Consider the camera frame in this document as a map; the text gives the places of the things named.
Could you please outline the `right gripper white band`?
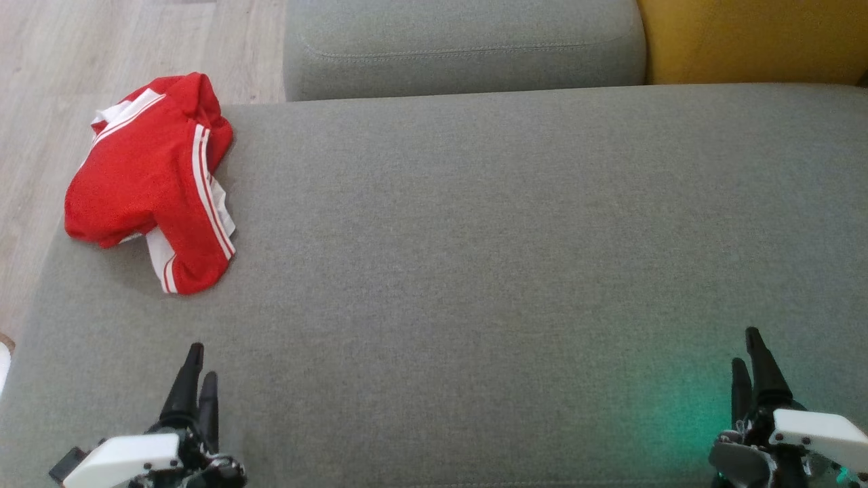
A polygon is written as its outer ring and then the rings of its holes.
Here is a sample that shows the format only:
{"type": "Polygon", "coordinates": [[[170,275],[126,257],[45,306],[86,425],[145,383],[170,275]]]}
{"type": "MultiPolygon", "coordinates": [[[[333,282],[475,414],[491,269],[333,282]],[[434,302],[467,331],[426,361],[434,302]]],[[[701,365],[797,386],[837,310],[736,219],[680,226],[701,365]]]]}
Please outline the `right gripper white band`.
{"type": "Polygon", "coordinates": [[[712,444],[713,487],[866,486],[866,433],[845,417],[794,409],[794,396],[759,328],[746,330],[751,377],[731,361],[731,420],[712,444]]]}

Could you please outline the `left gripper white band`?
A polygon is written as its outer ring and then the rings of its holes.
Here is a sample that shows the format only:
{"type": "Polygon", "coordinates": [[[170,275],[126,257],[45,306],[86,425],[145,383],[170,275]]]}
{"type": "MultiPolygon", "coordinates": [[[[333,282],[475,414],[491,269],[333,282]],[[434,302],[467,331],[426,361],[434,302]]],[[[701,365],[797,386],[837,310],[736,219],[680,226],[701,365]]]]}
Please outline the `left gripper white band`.
{"type": "Polygon", "coordinates": [[[247,469],[218,452],[218,376],[209,371],[199,392],[203,360],[204,346],[192,343],[160,423],[143,434],[103,439],[89,451],[73,447],[63,457],[63,486],[245,487],[247,469]]]}

